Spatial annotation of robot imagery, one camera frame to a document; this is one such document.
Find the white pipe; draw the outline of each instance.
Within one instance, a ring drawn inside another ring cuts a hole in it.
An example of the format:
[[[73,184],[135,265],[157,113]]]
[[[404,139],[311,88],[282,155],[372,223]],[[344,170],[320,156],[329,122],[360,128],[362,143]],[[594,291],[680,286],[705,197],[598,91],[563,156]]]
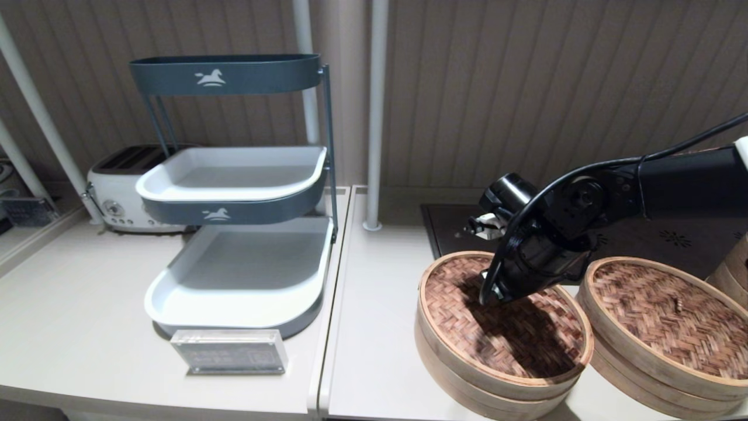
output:
[[[102,223],[101,214],[98,212],[96,206],[92,200],[88,198],[88,194],[86,193],[86,181],[76,165],[76,162],[73,160],[73,157],[70,155],[70,152],[65,147],[62,137],[60,137],[60,133],[57,131],[57,127],[55,127],[55,123],[49,115],[49,111],[47,111],[47,108],[44,106],[39,91],[37,90],[36,85],[34,85],[34,81],[31,80],[31,75],[28,73],[28,69],[23,63],[21,55],[18,53],[18,48],[16,48],[16,44],[13,42],[13,37],[10,36],[10,31],[8,31],[7,26],[5,25],[5,20],[2,18],[1,14],[0,51],[2,51],[2,55],[5,57],[10,72],[13,74],[13,77],[16,78],[16,83],[18,83],[18,87],[21,89],[23,97],[26,99],[29,108],[31,108],[31,112],[34,113],[34,117],[37,119],[37,123],[44,133],[49,146],[60,161],[62,169],[70,179],[76,192],[80,195],[86,209],[88,209],[88,213],[91,215],[91,223]]]
[[[293,0],[293,20],[296,28],[296,43],[301,54],[312,54],[312,19],[309,13],[309,0]],[[316,88],[304,89],[304,122],[307,126],[307,141],[310,145],[319,144],[319,115],[317,113]]]
[[[381,169],[381,133],[384,126],[384,74],[387,63],[387,15],[389,0],[372,2],[372,55],[369,92],[369,192],[364,228],[381,229],[379,222],[379,178]]]
[[[7,157],[10,158],[13,167],[18,171],[18,175],[21,176],[21,179],[23,179],[23,182],[31,191],[31,194],[34,195],[34,197],[45,198],[52,208],[57,211],[58,209],[55,202],[51,197],[49,197],[49,193],[46,191],[41,181],[39,181],[34,170],[31,169],[31,165],[28,164],[26,157],[23,156],[23,153],[18,148],[18,145],[15,143],[13,138],[10,137],[10,133],[7,131],[5,122],[3,122],[2,119],[0,119],[0,147],[5,151]]]

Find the toaster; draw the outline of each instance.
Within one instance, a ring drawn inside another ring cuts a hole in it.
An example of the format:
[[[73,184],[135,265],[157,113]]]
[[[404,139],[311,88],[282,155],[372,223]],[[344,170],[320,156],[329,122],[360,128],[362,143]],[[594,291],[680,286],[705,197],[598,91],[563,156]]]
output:
[[[188,148],[194,145],[181,145]],[[100,160],[88,171],[88,194],[104,222],[115,231],[140,233],[183,232],[185,225],[164,224],[152,218],[135,191],[138,179],[164,162],[161,145],[135,145]]]

